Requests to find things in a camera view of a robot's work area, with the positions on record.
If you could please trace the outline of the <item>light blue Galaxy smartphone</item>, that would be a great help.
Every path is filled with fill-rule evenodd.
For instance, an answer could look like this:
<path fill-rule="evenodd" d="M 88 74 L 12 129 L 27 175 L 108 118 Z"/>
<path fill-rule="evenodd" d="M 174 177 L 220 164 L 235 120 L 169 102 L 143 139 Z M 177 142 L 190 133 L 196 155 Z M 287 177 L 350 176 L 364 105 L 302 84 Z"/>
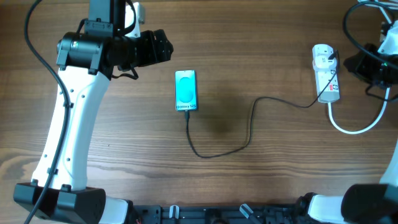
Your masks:
<path fill-rule="evenodd" d="M 197 79 L 194 70 L 175 72 L 175 109 L 177 111 L 198 109 Z"/>

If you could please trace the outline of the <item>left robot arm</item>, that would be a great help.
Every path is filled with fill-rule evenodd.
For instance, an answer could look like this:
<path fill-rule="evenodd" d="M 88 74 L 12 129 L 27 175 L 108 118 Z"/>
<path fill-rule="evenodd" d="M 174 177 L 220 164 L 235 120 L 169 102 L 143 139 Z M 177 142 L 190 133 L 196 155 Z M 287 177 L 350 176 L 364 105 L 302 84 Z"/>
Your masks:
<path fill-rule="evenodd" d="M 87 185 L 87 160 L 96 115 L 114 69 L 138 78 L 136 68 L 170 60 L 161 29 L 140 30 L 144 7 L 132 1 L 91 1 L 89 16 L 57 44 L 58 84 L 49 135 L 29 182 L 14 189 L 30 217 L 65 223 L 140 223 L 130 200 Z"/>

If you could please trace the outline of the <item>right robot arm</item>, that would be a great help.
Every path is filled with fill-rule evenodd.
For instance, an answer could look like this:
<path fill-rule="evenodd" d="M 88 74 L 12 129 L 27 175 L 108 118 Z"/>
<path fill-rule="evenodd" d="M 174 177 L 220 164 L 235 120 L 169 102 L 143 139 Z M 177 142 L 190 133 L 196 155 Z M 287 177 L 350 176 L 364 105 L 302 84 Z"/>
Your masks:
<path fill-rule="evenodd" d="M 366 44 L 347 58 L 344 66 L 370 87 L 397 84 L 397 48 Z M 397 223 L 397 149 L 378 184 L 352 185 L 343 196 L 308 193 L 297 200 L 292 218 L 296 223 Z"/>

